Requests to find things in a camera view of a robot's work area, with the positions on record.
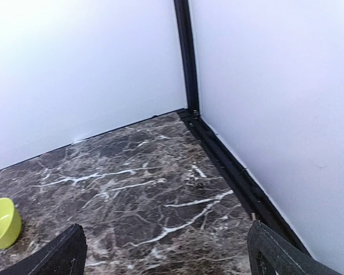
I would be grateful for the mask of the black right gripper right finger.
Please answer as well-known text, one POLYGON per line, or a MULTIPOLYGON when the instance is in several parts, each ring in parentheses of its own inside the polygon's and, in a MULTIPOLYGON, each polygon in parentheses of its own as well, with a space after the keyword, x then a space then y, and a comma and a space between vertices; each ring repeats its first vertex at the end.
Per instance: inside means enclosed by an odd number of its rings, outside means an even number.
POLYGON ((338 274, 258 220, 249 229, 247 245, 252 274, 338 274))

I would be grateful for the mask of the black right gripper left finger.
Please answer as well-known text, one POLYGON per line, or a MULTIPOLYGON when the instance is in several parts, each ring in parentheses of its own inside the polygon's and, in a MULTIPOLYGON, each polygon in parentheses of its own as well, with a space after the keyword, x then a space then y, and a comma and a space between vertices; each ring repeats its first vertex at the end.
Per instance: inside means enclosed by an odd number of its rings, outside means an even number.
POLYGON ((83 227, 73 224, 42 249, 0 274, 83 274, 87 242, 83 227))

